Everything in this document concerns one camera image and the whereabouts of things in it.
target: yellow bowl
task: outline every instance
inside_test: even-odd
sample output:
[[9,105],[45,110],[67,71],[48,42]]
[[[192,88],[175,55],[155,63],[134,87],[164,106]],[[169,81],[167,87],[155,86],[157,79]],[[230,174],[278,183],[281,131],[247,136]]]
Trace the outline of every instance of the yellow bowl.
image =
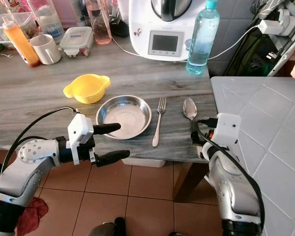
[[66,97],[74,97],[79,102],[90,104],[99,101],[105,94],[110,79],[104,75],[81,75],[63,89]]

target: blue bottle cap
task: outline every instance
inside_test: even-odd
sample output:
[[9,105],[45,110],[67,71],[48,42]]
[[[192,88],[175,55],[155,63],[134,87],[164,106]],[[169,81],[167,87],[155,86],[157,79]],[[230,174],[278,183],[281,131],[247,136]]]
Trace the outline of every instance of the blue bottle cap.
[[216,9],[217,0],[207,0],[206,1],[206,8],[207,9]]

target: metal bowl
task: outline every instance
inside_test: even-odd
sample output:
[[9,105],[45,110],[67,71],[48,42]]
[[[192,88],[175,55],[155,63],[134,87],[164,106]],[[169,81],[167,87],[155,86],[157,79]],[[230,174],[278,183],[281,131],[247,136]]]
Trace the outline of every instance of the metal bowl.
[[109,99],[98,109],[96,123],[120,123],[120,130],[105,135],[113,139],[131,139],[146,130],[151,117],[151,108],[143,99],[121,95]]

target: gray marble countertop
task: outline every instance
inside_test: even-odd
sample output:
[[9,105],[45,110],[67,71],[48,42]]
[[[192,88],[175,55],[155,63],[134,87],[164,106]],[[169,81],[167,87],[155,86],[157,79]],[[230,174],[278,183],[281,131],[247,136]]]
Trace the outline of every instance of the gray marble countertop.
[[[126,50],[132,51],[129,38],[117,38]],[[201,162],[191,146],[189,120],[182,113],[186,97],[196,102],[198,115],[216,115],[208,72],[190,76],[184,62],[149,60],[123,52],[114,42],[94,45],[88,58],[62,59],[54,65],[27,67],[18,53],[5,50],[12,58],[0,55],[0,149],[9,149],[19,133],[42,114],[61,106],[78,108],[95,123],[98,108],[108,99],[130,94],[143,98],[151,107],[152,120],[141,135],[130,140],[113,140],[95,136],[96,153],[102,155],[118,149],[129,149],[131,157],[174,161]],[[66,98],[63,88],[83,74],[107,75],[111,86],[95,104],[82,104]],[[152,147],[157,125],[157,104],[161,95],[167,96],[166,112],[160,125],[159,145]],[[28,131],[25,136],[45,138],[67,137],[71,111],[53,114]]]

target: fork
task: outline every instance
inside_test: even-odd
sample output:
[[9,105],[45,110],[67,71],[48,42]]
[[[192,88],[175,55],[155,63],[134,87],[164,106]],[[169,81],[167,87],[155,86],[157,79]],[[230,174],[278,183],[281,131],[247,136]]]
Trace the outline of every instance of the fork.
[[156,128],[154,138],[153,138],[153,141],[152,141],[152,146],[153,147],[156,147],[158,145],[159,124],[160,124],[160,121],[161,121],[161,116],[165,112],[165,108],[166,108],[166,97],[162,96],[159,99],[158,107],[157,107],[157,112],[159,113],[159,116],[158,116],[157,128]]

